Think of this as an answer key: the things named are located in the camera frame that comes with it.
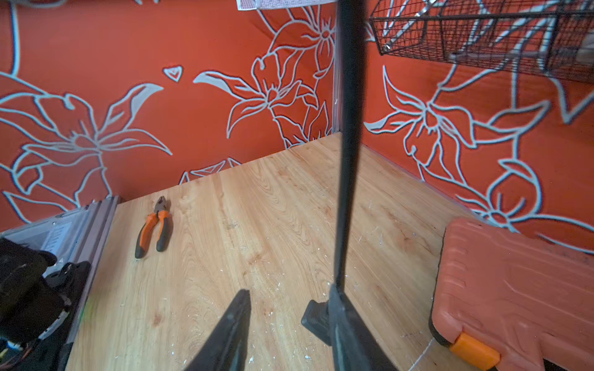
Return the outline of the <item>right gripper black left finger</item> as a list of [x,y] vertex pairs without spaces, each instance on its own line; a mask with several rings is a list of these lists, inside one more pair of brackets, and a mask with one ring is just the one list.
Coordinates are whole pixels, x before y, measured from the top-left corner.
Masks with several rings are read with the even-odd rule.
[[241,289],[185,370],[244,370],[251,312],[250,292]]

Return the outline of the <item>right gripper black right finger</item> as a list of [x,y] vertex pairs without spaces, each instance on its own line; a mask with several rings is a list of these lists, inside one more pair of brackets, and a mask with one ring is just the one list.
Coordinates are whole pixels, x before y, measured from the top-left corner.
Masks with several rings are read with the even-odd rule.
[[335,370],[397,370],[349,300],[334,285],[329,294],[329,337]]

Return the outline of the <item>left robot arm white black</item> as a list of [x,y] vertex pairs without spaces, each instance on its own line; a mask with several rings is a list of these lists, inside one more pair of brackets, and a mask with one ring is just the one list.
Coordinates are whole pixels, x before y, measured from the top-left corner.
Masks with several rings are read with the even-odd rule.
[[1,239],[1,369],[65,370],[75,315],[91,271],[87,261],[46,270],[57,257]]

